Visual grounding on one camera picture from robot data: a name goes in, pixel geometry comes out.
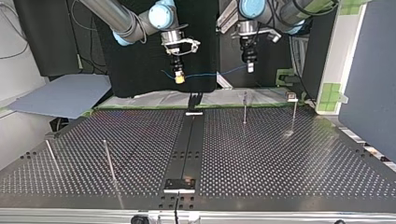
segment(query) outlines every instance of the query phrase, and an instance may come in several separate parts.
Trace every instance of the black cable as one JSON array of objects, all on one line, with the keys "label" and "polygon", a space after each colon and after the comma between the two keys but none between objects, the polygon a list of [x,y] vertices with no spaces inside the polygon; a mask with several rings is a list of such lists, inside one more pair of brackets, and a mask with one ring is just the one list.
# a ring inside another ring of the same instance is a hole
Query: black cable
[{"label": "black cable", "polygon": [[332,6],[332,8],[330,8],[329,10],[326,10],[326,11],[323,11],[323,12],[317,12],[317,13],[305,10],[300,5],[298,5],[297,0],[292,0],[292,3],[294,4],[294,6],[299,11],[301,11],[305,15],[308,15],[308,16],[324,16],[324,15],[327,15],[327,14],[331,13],[332,11],[334,11],[338,7],[338,0],[332,0],[332,1],[334,2],[334,5]]},{"label": "black cable", "polygon": [[12,54],[12,55],[6,56],[6,57],[1,57],[0,60],[10,59],[10,58],[15,58],[17,56],[20,56],[21,54],[23,54],[27,50],[28,47],[29,47],[29,44],[26,43],[26,45],[25,45],[25,47],[24,47],[24,49],[22,51],[20,51],[20,52],[18,52],[16,54]]},{"label": "black cable", "polygon": [[95,59],[93,58],[93,36],[92,36],[92,28],[93,28],[93,14],[91,14],[91,30],[90,30],[90,58],[93,64],[95,64],[96,66],[100,66],[100,67],[106,67],[105,64],[99,64],[95,61]]},{"label": "black cable", "polygon": [[300,72],[299,72],[298,69],[297,69],[297,61],[296,61],[296,57],[295,57],[295,54],[294,54],[294,46],[293,46],[293,43],[292,43],[292,42],[291,42],[290,44],[291,44],[291,57],[293,58],[294,64],[295,64],[295,66],[296,66],[296,75],[297,75],[297,77],[300,79],[301,85],[303,86],[304,91],[306,92],[306,95],[309,97],[309,99],[312,101],[312,103],[315,105],[315,107],[317,107],[317,103],[315,102],[316,99],[314,99],[314,98],[309,94],[308,90],[307,90],[306,87],[305,87],[305,84],[303,83],[303,78],[300,76]]},{"label": "black cable", "polygon": [[178,205],[178,196],[177,196],[177,201],[176,201],[176,206],[175,206],[175,224],[178,224],[177,205]]}]

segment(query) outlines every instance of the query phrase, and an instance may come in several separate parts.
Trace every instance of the metal rod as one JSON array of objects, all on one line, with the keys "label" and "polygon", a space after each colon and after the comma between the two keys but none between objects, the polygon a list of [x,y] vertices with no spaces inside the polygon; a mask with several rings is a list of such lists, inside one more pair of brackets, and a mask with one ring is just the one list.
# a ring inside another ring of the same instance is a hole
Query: metal rod
[{"label": "metal rod", "polygon": [[56,160],[55,155],[53,154],[53,151],[52,151],[52,147],[50,145],[50,141],[46,140],[46,144],[47,144],[47,148],[49,149],[50,156],[52,157],[53,160]]},{"label": "metal rod", "polygon": [[244,112],[244,124],[247,123],[247,112],[248,112],[248,107],[245,105],[245,112]]},{"label": "metal rod", "polygon": [[244,124],[247,123],[247,113],[248,113],[248,93],[245,91],[244,94]]},{"label": "metal rod", "polygon": [[117,0],[80,0],[113,30],[123,33],[131,29],[132,17]]},{"label": "metal rod", "polygon": [[293,121],[294,121],[294,120],[295,120],[295,118],[296,118],[297,103],[298,103],[298,102],[295,102],[295,103],[294,103],[294,110],[293,110]]},{"label": "metal rod", "polygon": [[108,166],[110,167],[111,175],[113,177],[113,180],[117,181],[116,174],[114,173],[114,169],[113,169],[113,162],[111,161],[111,157],[110,157],[110,151],[108,150],[108,146],[107,146],[107,140],[103,140],[103,146],[104,146],[105,151],[106,151],[107,160],[108,160]]}]

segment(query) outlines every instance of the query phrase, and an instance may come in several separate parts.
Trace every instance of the gray panel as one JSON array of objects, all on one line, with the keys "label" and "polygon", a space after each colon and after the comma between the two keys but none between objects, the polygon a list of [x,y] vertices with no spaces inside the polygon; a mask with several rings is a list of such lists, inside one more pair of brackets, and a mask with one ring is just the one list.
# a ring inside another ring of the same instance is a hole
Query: gray panel
[{"label": "gray panel", "polygon": [[324,16],[314,17],[306,50],[303,71],[303,83],[314,99],[318,98],[320,81],[323,77],[324,65],[327,62],[329,46],[332,40],[337,10]]},{"label": "gray panel", "polygon": [[[0,173],[0,207],[172,209],[164,177],[182,110],[98,111]],[[117,183],[107,165],[107,140]]]},{"label": "gray panel", "polygon": [[295,120],[292,107],[250,108],[247,124],[243,115],[205,111],[201,171],[187,161],[184,174],[199,188],[182,195],[185,208],[396,212],[396,174],[325,118],[305,107]]},{"label": "gray panel", "polygon": [[370,2],[346,86],[340,120],[352,132],[396,161],[396,1]]}]

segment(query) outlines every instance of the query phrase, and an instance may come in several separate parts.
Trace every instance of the metal plate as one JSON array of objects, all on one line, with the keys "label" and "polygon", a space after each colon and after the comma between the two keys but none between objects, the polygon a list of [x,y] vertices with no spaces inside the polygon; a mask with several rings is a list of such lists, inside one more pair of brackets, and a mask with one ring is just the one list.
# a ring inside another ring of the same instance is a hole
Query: metal plate
[{"label": "metal plate", "polygon": [[199,188],[184,207],[396,213],[396,174],[328,120],[303,107],[295,120],[289,107],[250,108],[247,124],[243,116],[205,111],[201,170],[187,161],[184,174]]},{"label": "metal plate", "polygon": [[[162,189],[183,114],[182,110],[93,113],[51,142],[56,161],[40,147],[2,171],[0,206],[173,209],[175,202],[167,202]],[[103,140],[117,182],[112,180]]]}]

